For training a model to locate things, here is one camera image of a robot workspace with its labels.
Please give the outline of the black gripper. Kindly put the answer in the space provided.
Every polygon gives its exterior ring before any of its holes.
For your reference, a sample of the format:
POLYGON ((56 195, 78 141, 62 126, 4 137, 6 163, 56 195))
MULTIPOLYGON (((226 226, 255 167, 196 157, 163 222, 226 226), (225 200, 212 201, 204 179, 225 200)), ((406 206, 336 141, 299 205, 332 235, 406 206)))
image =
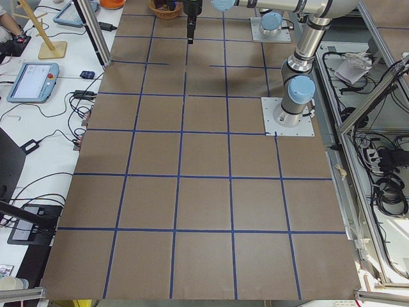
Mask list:
POLYGON ((202 0, 183 0, 183 12, 187 15, 187 41, 192 44, 196 30, 196 16, 202 12, 202 0))

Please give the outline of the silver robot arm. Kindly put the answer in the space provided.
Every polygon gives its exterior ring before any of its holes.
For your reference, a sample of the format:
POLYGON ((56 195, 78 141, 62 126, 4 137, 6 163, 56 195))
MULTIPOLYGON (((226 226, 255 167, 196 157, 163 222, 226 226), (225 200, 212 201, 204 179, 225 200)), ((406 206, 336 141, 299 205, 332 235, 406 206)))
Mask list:
POLYGON ((268 12, 261 16, 259 30, 262 35, 277 35, 282 28, 283 17, 277 12, 268 12))
POLYGON ((274 110, 274 120, 283 127, 296 127, 306 105, 313 99, 316 86, 308 76, 313 67, 317 48, 333 19, 354 10, 358 1, 212 1, 212 6, 224 12, 234 6, 308 13, 307 25, 295 51, 283 63, 281 74, 284 97, 274 110))

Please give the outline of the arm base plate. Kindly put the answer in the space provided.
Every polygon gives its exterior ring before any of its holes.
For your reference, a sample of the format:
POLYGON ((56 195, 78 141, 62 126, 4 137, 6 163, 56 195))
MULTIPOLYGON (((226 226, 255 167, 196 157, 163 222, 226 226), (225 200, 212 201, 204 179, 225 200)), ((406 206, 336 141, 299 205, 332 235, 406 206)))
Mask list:
POLYGON ((287 22, 282 21, 282 26, 276 29, 264 28, 261 24, 261 17, 251 17, 250 19, 252 40, 254 42, 265 43, 290 43, 289 30, 286 29, 287 22))
POLYGON ((284 111, 280 97, 262 97, 265 134, 268 136, 314 137, 314 129, 308 107, 303 113, 292 115, 284 111))

